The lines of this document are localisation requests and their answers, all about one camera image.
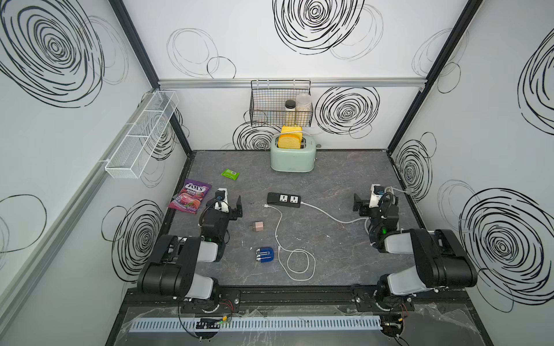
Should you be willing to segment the white lid plastic jar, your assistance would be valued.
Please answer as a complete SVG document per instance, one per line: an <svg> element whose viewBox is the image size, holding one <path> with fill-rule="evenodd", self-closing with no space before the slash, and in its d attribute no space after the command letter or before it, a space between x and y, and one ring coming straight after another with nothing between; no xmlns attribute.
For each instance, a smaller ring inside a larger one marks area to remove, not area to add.
<svg viewBox="0 0 554 346"><path fill-rule="evenodd" d="M311 95L307 93L299 94L296 96L295 102L296 125L301 127L309 126L313 114Z"/></svg>

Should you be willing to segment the purple candy bag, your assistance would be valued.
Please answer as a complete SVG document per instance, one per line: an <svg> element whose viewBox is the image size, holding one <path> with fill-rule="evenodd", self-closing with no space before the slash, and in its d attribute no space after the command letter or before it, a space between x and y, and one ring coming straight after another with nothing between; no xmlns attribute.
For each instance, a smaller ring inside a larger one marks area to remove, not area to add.
<svg viewBox="0 0 554 346"><path fill-rule="evenodd" d="M211 188L212 185L208 183L186 179L182 190L172 198L168 208L196 214Z"/></svg>

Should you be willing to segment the black lid spice jar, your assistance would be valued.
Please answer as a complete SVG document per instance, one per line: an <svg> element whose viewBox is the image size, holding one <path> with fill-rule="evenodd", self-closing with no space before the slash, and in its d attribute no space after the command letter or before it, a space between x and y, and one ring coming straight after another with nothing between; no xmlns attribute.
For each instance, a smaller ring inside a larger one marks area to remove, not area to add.
<svg viewBox="0 0 554 346"><path fill-rule="evenodd" d="M285 102L285 122L287 127L293 127L296 125L296 102L294 99L288 99Z"/></svg>

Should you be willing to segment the pink usb charger adapter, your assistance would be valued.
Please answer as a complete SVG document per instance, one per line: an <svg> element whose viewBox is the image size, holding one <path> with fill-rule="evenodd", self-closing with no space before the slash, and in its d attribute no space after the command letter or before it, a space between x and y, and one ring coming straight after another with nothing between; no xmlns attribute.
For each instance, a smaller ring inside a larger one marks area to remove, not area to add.
<svg viewBox="0 0 554 346"><path fill-rule="evenodd" d="M262 221L256 221L252 229L254 232L262 232L264 230L264 223Z"/></svg>

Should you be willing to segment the yellow sponge toast back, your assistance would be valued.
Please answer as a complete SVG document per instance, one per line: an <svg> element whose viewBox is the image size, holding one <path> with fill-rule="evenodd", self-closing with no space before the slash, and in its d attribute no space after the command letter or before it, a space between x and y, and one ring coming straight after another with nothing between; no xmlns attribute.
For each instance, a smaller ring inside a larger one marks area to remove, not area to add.
<svg viewBox="0 0 554 346"><path fill-rule="evenodd" d="M302 127L299 126L283 126L281 135L302 135Z"/></svg>

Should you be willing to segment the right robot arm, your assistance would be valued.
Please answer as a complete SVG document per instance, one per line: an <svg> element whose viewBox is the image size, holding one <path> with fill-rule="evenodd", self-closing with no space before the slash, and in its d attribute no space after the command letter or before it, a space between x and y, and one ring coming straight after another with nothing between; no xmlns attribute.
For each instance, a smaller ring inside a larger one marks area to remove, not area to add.
<svg viewBox="0 0 554 346"><path fill-rule="evenodd" d="M449 229L398 229L398 199L391 192L376 200L353 196L353 211L367 218L365 225L371 245L378 252L413 255L414 265L379 278L374 300L390 308L394 297L406 297L440 288L471 288L478 271L460 241Z"/></svg>

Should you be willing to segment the yellow sponge toast front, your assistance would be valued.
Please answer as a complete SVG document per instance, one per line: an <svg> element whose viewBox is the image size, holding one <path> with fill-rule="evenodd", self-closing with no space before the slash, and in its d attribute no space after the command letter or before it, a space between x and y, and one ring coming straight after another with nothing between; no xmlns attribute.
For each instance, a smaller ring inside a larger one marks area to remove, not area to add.
<svg viewBox="0 0 554 346"><path fill-rule="evenodd" d="M301 149L302 133L286 133L278 137L277 146L282 149Z"/></svg>

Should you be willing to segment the green candy packet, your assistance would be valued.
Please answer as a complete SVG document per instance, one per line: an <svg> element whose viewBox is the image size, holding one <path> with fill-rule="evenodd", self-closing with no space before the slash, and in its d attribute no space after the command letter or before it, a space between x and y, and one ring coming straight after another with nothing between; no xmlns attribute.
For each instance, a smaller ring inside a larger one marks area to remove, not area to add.
<svg viewBox="0 0 554 346"><path fill-rule="evenodd" d="M222 177L226 177L228 179L236 181L239 177L239 172L236 172L234 170L226 169L222 173Z"/></svg>

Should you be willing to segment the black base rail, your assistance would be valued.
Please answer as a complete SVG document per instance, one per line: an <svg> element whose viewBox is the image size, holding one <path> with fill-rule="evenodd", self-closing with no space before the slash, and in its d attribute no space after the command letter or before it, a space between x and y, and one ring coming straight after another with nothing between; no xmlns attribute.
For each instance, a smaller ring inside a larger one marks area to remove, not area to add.
<svg viewBox="0 0 554 346"><path fill-rule="evenodd" d="M211 298L176 298L140 294L128 290L120 310L128 308L184 308L187 313L245 311L256 306L345 306L357 312L413 311L416 304L465 304L469 299L463 289L427 291L408 296L382 298L375 285L222 285Z"/></svg>

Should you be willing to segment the yellow sponge toast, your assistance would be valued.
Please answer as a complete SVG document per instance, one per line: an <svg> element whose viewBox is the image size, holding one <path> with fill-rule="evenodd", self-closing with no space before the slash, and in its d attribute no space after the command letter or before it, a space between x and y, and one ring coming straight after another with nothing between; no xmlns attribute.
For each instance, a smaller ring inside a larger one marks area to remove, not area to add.
<svg viewBox="0 0 554 346"><path fill-rule="evenodd" d="M302 135L302 127L299 126L283 126L281 135Z"/></svg>
<svg viewBox="0 0 554 346"><path fill-rule="evenodd" d="M286 133L278 137L277 146L282 149L301 149L302 133Z"/></svg>

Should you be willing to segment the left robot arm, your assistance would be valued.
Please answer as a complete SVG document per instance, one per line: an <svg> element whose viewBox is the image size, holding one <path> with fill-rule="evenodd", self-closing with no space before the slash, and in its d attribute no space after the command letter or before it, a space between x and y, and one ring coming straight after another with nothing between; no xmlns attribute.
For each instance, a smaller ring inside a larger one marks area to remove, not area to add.
<svg viewBox="0 0 554 346"><path fill-rule="evenodd" d="M162 235L139 274L137 291L218 304L218 280L197 274L196 267L199 262L219 262L223 258L230 240L229 222L243 215L241 198L234 208L229 206L223 210L226 204L221 191L209 201L199 219L201 235L198 237Z"/></svg>

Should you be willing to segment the black power strip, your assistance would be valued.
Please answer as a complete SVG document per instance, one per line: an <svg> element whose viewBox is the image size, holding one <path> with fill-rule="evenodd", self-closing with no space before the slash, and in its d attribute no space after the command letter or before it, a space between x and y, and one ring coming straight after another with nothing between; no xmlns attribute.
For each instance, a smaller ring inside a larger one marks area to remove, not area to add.
<svg viewBox="0 0 554 346"><path fill-rule="evenodd" d="M269 206L299 208L301 206L301 197L298 195L269 192L267 194L266 203Z"/></svg>

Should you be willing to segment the mint green toaster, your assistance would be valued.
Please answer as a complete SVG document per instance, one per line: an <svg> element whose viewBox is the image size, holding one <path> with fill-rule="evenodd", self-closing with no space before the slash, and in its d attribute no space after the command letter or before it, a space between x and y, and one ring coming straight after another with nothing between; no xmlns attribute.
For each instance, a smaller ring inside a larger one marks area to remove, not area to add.
<svg viewBox="0 0 554 346"><path fill-rule="evenodd" d="M284 133L277 133L271 139L271 169L276 172L308 173L314 170L317 143L314 136L302 131L303 145L300 149L280 148L278 138Z"/></svg>

